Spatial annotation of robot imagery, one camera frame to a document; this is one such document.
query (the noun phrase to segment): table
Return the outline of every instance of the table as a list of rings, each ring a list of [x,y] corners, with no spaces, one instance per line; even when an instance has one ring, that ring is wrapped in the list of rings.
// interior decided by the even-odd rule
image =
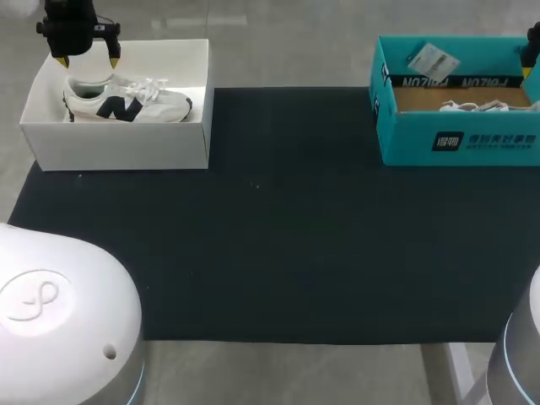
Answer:
[[[367,89],[216,89],[210,162],[34,164],[9,223],[114,255],[146,339],[494,341],[540,262],[540,169],[385,167]]]

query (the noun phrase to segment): tag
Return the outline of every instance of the tag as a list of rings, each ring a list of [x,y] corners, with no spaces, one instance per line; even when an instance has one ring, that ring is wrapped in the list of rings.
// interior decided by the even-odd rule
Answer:
[[[425,44],[408,66],[435,82],[442,82],[460,62],[439,48]]]

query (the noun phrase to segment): gray floor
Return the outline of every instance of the gray floor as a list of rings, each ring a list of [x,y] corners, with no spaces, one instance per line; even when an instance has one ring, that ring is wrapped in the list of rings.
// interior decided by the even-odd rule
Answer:
[[[384,34],[524,35],[537,0],[94,0],[122,39],[208,37],[217,85],[366,85]],[[32,154],[18,120],[46,43],[35,18],[0,21],[0,220]],[[467,346],[475,375],[490,344]],[[428,404],[419,346],[151,343],[147,405]],[[435,396],[433,403],[448,403]]]

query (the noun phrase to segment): teal shoebox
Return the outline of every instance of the teal shoebox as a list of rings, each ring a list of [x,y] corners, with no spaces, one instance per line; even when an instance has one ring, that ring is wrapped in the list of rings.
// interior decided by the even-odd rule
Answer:
[[[460,63],[440,82],[409,67],[431,44]],[[379,38],[370,98],[386,165],[540,165],[540,111],[439,111],[442,102],[540,100],[540,66],[523,78],[526,38]]]

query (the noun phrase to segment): white shoebox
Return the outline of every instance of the white shoebox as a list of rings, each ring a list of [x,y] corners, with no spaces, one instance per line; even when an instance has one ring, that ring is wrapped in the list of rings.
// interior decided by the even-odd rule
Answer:
[[[20,126],[45,171],[207,169],[213,109],[210,68],[208,40],[123,41],[114,71],[105,42],[71,57],[69,69],[49,55],[32,84]],[[192,111],[175,123],[65,122],[66,77],[97,82],[112,73],[167,79],[168,89],[192,99]]]

